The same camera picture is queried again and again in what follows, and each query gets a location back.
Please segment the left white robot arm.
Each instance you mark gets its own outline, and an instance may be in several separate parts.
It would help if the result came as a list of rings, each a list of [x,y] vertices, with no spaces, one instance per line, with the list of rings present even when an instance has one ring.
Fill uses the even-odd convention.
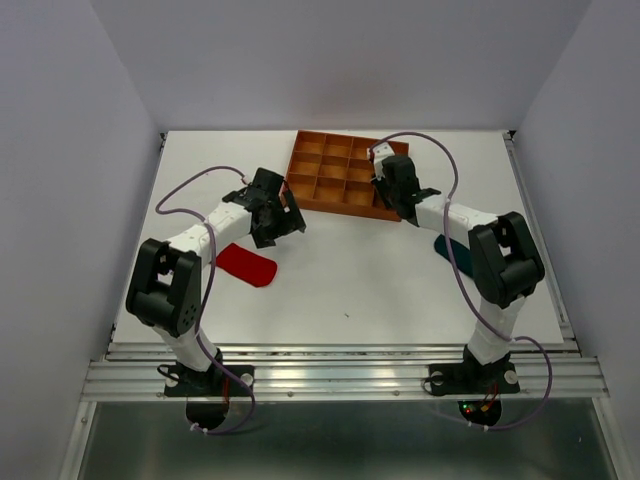
[[[227,171],[240,176],[243,187],[223,196],[207,215],[163,207],[191,182],[220,169],[213,166],[193,175],[158,201],[157,214],[187,214],[196,223],[167,240],[149,238],[140,245],[125,299],[127,312],[161,337],[189,370],[188,382],[202,394],[221,386],[224,369],[216,358],[218,349],[200,327],[217,255],[247,236],[261,249],[306,229],[285,178],[265,168],[257,169],[249,180],[239,169],[227,166]]]

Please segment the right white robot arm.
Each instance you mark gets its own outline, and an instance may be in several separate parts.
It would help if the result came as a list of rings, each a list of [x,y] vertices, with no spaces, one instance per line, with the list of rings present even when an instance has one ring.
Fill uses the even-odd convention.
[[[482,390],[496,378],[494,364],[509,353],[517,316],[544,279],[545,269],[527,222],[517,212],[498,216],[453,201],[459,172],[443,194],[420,186],[416,168],[407,155],[394,153],[388,144],[371,150],[371,179],[384,205],[403,220],[444,236],[454,276],[477,322],[467,344],[473,357],[460,366],[463,384]],[[466,248],[471,259],[472,279],[480,294],[476,308],[460,278],[453,245]]]

